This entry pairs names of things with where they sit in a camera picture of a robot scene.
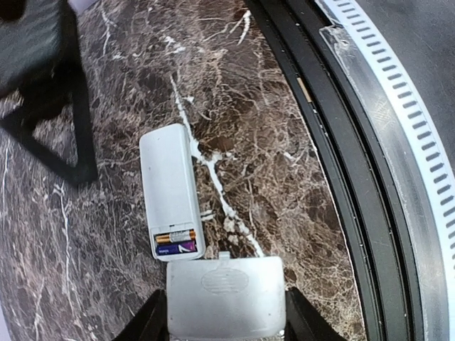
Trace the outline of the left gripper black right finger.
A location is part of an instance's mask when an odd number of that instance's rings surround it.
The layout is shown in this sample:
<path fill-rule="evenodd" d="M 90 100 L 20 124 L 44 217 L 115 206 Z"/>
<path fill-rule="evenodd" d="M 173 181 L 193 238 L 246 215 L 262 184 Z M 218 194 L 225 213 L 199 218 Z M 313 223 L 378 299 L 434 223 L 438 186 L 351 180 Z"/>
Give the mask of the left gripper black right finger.
<path fill-rule="evenodd" d="M 284 340 L 346 341 L 295 287 L 286 291 Z"/>

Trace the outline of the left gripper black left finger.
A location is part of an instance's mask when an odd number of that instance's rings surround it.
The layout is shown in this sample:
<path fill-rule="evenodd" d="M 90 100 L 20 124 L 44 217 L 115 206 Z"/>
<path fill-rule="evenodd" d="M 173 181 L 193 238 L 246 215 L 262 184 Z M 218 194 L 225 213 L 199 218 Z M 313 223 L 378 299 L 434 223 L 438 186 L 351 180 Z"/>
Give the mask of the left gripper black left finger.
<path fill-rule="evenodd" d="M 167 299 L 164 290 L 156 290 L 136 315 L 115 337 L 115 341 L 169 340 L 167 328 Z"/>

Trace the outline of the battery with yellow tip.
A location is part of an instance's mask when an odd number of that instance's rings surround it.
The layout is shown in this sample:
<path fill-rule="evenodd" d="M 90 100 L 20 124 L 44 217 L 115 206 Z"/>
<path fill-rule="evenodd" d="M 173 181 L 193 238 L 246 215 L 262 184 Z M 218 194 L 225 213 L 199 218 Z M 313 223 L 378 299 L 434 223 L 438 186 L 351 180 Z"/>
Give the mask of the battery with yellow tip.
<path fill-rule="evenodd" d="M 187 242 L 196 239 L 196 232 L 193 229 L 190 229 L 178 232 L 170 232 L 168 234 L 158 234 L 155 235 L 154 238 L 157 244 Z"/>

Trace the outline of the white battery cover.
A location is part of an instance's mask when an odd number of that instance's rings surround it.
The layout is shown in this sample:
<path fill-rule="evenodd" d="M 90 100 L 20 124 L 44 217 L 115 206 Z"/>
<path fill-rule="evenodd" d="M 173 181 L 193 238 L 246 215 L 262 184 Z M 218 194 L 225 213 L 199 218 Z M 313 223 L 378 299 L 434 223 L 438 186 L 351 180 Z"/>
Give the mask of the white battery cover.
<path fill-rule="evenodd" d="M 285 329 L 278 256 L 170 262 L 166 296 L 168 331 L 179 340 L 255 340 Z"/>

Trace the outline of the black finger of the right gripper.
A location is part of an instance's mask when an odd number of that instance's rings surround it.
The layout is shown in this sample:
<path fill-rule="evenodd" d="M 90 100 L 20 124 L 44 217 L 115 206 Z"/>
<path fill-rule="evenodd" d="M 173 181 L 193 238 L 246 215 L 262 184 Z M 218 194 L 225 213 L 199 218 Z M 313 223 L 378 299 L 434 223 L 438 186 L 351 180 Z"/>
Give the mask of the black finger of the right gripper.
<path fill-rule="evenodd" d="M 69 184 L 97 180 L 77 16 L 68 1 L 1 2 L 1 97 L 15 91 L 23 103 L 1 118 L 1 128 Z M 56 118 L 67 105 L 73 108 L 73 166 L 33 136 L 39 122 Z"/>

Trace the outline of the battery with blue tip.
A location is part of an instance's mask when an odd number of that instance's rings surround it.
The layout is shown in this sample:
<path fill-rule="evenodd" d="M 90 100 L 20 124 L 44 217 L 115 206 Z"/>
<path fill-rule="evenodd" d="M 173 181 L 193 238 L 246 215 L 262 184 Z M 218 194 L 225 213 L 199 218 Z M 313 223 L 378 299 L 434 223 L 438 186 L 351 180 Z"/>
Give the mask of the battery with blue tip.
<path fill-rule="evenodd" d="M 156 254 L 158 256 L 168 256 L 174 254 L 185 254 L 193 252 L 197 252 L 197 246 L 195 241 L 158 244 L 156 247 Z"/>

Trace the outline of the white remote control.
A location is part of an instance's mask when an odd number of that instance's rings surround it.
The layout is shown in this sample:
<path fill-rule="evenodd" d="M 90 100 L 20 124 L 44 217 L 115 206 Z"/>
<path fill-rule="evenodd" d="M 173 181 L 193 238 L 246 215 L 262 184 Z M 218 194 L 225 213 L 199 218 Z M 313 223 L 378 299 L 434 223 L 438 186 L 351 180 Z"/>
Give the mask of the white remote control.
<path fill-rule="evenodd" d="M 141 177 L 151 252 L 160 261 L 198 259 L 205 253 L 190 141 L 182 124 L 144 134 L 139 140 Z M 193 229 L 197 252 L 158 256 L 158 234 Z"/>

